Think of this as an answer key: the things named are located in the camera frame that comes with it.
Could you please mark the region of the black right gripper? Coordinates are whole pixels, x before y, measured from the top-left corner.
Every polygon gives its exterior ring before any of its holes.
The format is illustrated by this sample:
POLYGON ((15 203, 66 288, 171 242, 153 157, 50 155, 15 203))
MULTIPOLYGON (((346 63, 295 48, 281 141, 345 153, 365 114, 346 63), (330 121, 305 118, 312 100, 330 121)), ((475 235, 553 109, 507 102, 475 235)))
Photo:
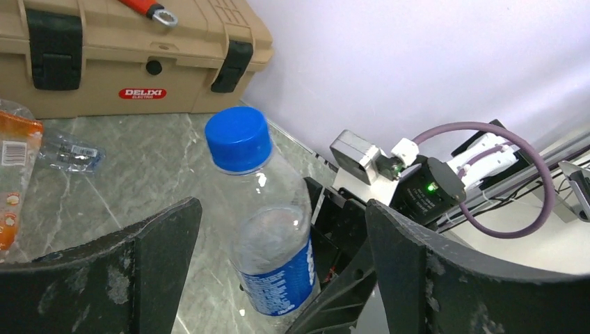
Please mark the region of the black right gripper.
MULTIPOLYGON (((428 225, 465 199, 463 183, 445 163, 419 157, 416 168, 401 178, 389 206, 428 225)), ((325 188, 305 177, 317 215, 311 229, 320 294, 304 310, 305 333, 350 333, 369 295, 379 286, 390 293, 401 285, 401 272, 375 261, 399 256, 387 247, 393 237, 377 230, 367 216, 367 202, 348 188, 325 188)))

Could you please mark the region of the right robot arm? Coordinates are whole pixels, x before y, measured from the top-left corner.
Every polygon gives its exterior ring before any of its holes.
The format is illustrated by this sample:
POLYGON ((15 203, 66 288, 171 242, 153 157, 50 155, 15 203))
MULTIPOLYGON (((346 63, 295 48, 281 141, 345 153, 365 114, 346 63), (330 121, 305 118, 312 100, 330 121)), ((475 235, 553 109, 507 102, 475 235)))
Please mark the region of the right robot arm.
POLYGON ((325 187, 307 177, 312 201, 312 245, 320 293, 289 327, 290 333, 349 333, 373 292, 377 275, 367 239, 365 211, 375 198, 393 207, 405 203, 394 190, 402 171, 417 164, 404 186, 416 189, 420 223, 437 221, 487 177, 516 164, 520 153, 505 138, 477 132, 448 162, 416 156, 400 158, 410 145, 400 143, 390 156, 353 132, 343 131, 331 145, 340 169, 325 187))

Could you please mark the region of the Pepsi bottle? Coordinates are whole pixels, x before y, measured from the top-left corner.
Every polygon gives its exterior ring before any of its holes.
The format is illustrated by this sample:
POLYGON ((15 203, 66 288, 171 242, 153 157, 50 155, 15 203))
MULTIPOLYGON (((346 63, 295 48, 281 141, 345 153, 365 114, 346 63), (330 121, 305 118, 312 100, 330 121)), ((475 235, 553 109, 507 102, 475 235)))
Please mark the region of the Pepsi bottle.
POLYGON ((218 112, 205 139, 224 195, 217 204, 222 245, 259 317, 285 333, 320 291, 307 185, 253 107, 218 112))

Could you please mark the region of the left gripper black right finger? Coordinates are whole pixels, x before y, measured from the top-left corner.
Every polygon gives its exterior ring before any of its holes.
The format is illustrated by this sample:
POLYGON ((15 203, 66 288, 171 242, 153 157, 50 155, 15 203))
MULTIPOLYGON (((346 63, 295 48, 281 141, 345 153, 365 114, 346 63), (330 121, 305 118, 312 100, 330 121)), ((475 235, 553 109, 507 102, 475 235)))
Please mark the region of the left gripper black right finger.
POLYGON ((589 277, 480 253, 383 203, 365 212, 391 333, 588 333, 589 277))

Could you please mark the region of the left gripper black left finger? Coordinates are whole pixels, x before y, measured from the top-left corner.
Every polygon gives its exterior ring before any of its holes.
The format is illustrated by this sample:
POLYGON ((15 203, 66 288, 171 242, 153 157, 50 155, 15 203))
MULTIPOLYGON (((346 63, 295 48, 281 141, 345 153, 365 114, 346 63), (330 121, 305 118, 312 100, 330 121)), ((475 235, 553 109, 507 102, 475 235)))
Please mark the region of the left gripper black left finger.
POLYGON ((2 333, 170 333, 202 205, 185 198, 121 230, 1 265, 2 333))

